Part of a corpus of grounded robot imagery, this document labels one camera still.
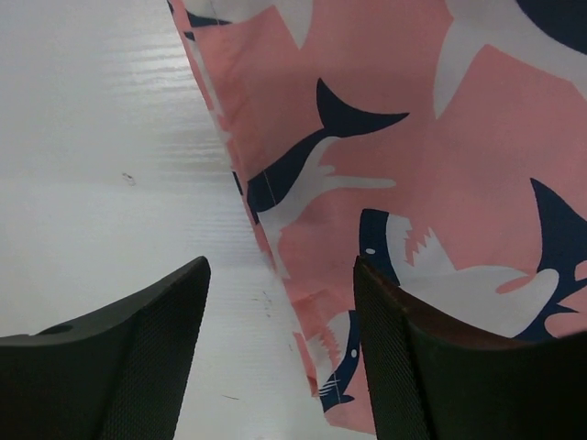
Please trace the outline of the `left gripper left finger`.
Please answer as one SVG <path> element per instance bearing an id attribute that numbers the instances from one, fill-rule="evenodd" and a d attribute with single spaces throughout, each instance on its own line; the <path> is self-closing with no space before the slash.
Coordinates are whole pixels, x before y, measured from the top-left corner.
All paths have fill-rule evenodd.
<path id="1" fill-rule="evenodd" d="M 199 257 L 93 312 L 3 337 L 1 436 L 173 438 L 210 275 Z"/>

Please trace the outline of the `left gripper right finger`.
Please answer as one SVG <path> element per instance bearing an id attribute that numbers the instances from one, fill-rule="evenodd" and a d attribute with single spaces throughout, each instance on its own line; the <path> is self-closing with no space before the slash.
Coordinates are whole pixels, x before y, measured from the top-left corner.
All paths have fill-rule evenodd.
<path id="1" fill-rule="evenodd" d="M 586 336 L 518 342 L 465 324 L 353 270 L 360 343 L 380 439 L 583 439 Z"/>

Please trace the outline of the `pink shark print shorts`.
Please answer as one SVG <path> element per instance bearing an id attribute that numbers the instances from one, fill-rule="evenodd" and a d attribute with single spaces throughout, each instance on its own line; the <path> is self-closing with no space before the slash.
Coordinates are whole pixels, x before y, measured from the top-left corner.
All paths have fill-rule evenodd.
<path id="1" fill-rule="evenodd" d="M 327 422 L 376 435 L 353 270 L 586 336 L 583 1 L 172 1 Z"/>

